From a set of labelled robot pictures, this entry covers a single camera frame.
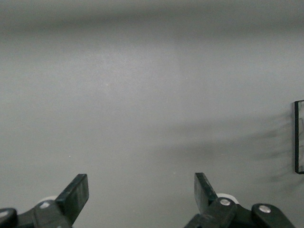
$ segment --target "glass panel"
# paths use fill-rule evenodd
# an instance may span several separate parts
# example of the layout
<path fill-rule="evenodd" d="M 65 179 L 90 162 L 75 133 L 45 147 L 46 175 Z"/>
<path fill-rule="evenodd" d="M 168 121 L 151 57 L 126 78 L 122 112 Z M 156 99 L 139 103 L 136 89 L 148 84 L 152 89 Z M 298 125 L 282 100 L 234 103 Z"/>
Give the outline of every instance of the glass panel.
<path fill-rule="evenodd" d="M 304 173 L 304 100 L 294 103 L 295 171 Z"/>

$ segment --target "metal bolt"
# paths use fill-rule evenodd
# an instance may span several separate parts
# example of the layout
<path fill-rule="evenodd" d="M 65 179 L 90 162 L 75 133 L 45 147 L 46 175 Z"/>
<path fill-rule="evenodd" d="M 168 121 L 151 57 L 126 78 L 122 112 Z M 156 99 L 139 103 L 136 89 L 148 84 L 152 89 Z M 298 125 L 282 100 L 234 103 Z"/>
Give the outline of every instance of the metal bolt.
<path fill-rule="evenodd" d="M 7 216 L 9 214 L 9 212 L 6 210 L 6 211 L 3 211 L 3 212 L 1 212 L 0 213 L 0 218 L 2 218 L 2 217 L 5 217 L 5 216 Z"/>
<path fill-rule="evenodd" d="M 221 203 L 221 205 L 224 205 L 224 206 L 229 206 L 231 204 L 230 201 L 227 199 L 221 199 L 220 203 Z"/>
<path fill-rule="evenodd" d="M 41 209 L 47 208 L 50 204 L 48 202 L 43 202 L 43 204 L 40 205 Z"/>
<path fill-rule="evenodd" d="M 264 213 L 270 213 L 271 209 L 265 205 L 261 205 L 258 207 L 260 211 L 264 212 Z"/>

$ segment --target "silver screw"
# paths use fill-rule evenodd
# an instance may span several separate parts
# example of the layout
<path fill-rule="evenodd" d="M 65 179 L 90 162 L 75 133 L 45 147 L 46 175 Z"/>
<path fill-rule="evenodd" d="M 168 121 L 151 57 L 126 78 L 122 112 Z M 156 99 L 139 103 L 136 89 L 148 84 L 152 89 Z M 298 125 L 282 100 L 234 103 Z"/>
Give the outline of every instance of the silver screw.
<path fill-rule="evenodd" d="M 230 205 L 230 201 L 227 200 L 227 199 L 221 199 L 220 203 L 221 203 L 221 205 L 224 205 L 224 206 L 229 206 Z"/>
<path fill-rule="evenodd" d="M 43 204 L 40 205 L 41 209 L 47 208 L 50 204 L 48 202 L 43 202 Z"/>
<path fill-rule="evenodd" d="M 264 212 L 264 213 L 270 213 L 271 209 L 265 205 L 261 205 L 258 207 L 260 211 Z"/>
<path fill-rule="evenodd" d="M 0 218 L 2 218 L 2 217 L 5 217 L 5 216 L 7 216 L 9 214 L 9 212 L 6 210 L 6 211 L 3 211 L 3 212 L 1 212 L 0 213 Z"/>

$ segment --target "black frame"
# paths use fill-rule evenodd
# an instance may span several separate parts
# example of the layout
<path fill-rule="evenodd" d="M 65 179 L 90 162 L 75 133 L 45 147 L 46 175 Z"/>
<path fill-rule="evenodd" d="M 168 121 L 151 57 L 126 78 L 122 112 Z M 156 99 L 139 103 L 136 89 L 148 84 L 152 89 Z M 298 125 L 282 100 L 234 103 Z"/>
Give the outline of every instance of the black frame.
<path fill-rule="evenodd" d="M 299 171 L 299 136 L 300 134 L 302 134 L 303 132 L 299 132 L 299 122 L 300 120 L 303 122 L 302 118 L 299 118 L 299 103 L 304 102 L 304 100 L 301 101 L 295 101 L 294 102 L 294 153 L 295 153 L 295 172 L 298 174 L 304 174 L 304 171 Z"/>

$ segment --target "gray wall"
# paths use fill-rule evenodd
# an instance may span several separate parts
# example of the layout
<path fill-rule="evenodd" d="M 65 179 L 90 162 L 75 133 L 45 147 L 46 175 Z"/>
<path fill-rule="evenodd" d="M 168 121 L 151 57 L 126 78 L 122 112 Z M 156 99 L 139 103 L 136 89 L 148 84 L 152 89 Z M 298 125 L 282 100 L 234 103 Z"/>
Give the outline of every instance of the gray wall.
<path fill-rule="evenodd" d="M 0 3 L 0 208 L 87 173 L 75 228 L 183 227 L 194 172 L 303 227 L 302 1 Z"/>

